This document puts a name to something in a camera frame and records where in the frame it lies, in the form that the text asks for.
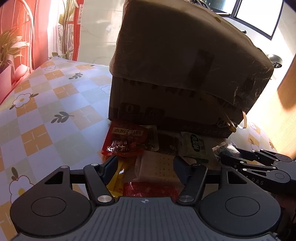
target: yellow snack package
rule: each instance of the yellow snack package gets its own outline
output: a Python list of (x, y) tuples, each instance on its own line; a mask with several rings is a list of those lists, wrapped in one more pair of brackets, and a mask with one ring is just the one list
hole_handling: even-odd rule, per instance
[(122, 158), (118, 158), (118, 168), (114, 174), (114, 176), (112, 177), (111, 181), (109, 182), (109, 184), (106, 186), (108, 188), (109, 191), (113, 191), (115, 184), (116, 184), (116, 180), (117, 177), (119, 175), (119, 172), (121, 171), (121, 167), (123, 165), (123, 159)]
[(126, 173), (126, 171), (129, 169), (129, 167), (135, 162), (136, 157), (129, 157), (129, 158), (121, 158), (119, 157), (118, 160), (118, 169), (120, 169), (118, 171), (116, 171), (116, 173), (118, 172), (118, 174), (116, 175), (116, 181), (115, 181), (115, 185), (111, 186), (110, 188), (113, 187), (113, 189), (109, 189), (109, 185), (111, 184), (111, 182), (107, 185), (107, 188), (109, 190), (109, 192), (112, 194), (113, 197), (120, 197), (123, 195), (123, 178), (124, 178), (124, 174)]

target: red snack package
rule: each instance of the red snack package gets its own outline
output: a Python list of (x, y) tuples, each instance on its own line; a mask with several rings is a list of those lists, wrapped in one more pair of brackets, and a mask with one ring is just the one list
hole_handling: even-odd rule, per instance
[(122, 157), (137, 156), (143, 152), (148, 129), (122, 120), (113, 120), (107, 133), (102, 154)]
[(123, 196), (128, 197), (171, 197), (174, 202), (178, 198), (178, 189), (173, 186), (159, 186), (145, 182), (125, 183)]

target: checkered bedsheet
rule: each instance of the checkered bedsheet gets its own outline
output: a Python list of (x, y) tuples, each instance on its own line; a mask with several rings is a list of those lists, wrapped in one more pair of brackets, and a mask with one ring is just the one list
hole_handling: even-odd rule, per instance
[[(52, 58), (0, 106), (0, 240), (17, 233), (9, 217), (17, 197), (62, 165), (102, 163), (109, 129), (108, 66)], [(238, 147), (275, 151), (255, 124), (231, 135)], [(86, 194), (83, 185), (73, 189)]]

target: window frame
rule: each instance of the window frame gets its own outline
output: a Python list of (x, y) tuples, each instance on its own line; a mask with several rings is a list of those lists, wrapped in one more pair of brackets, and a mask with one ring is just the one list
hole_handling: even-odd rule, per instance
[(219, 15), (219, 13), (221, 13), (221, 15), (220, 15), (221, 17), (223, 17), (223, 18), (230, 18), (230, 19), (233, 19), (233, 20), (235, 20), (235, 21), (237, 21), (239, 23), (242, 23), (243, 25), (245, 25), (245, 26), (247, 26), (247, 27), (255, 30), (256, 32), (258, 32), (261, 35), (263, 35), (264, 37), (268, 38), (269, 40), (272, 40), (272, 37), (274, 36), (274, 33), (276, 31), (276, 27), (278, 26), (278, 23), (279, 23), (279, 19), (281, 17), (281, 12), (282, 12), (283, 6), (284, 6), (284, 0), (282, 0), (281, 10), (279, 12), (279, 16), (278, 16), (278, 19), (276, 21), (276, 25), (274, 27), (274, 30), (273, 30), (272, 35), (268, 35), (267, 33), (263, 32), (262, 30), (260, 30), (259, 28), (253, 26), (252, 24), (249, 24), (248, 22), (245, 22), (245, 21), (243, 21), (243, 20), (241, 20), (241, 19), (239, 19), (239, 18), (236, 17), (237, 16), (237, 13), (239, 11), (239, 8), (240, 8), (241, 3), (242, 3), (242, 0), (236, 0), (236, 3), (234, 5), (234, 7), (233, 7), (233, 10), (232, 10), (232, 13), (231, 14), (230, 13), (228, 14), (228, 13), (223, 12), (222, 10), (219, 10), (219, 9), (216, 9), (216, 8), (212, 8), (211, 7), (211, 9), (215, 13), (217, 13), (218, 15)]

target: snack pile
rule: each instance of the snack pile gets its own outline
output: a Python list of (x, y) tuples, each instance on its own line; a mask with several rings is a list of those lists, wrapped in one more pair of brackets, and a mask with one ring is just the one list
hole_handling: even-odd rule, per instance
[(207, 137), (157, 130), (155, 125), (140, 126), (119, 119), (112, 121), (101, 153), (104, 160), (110, 155), (119, 157), (117, 171), (107, 185), (115, 198), (169, 196), (175, 201), (183, 189), (173, 169), (176, 155), (188, 164), (201, 163), (215, 169), (209, 163), (215, 156), (207, 146)]

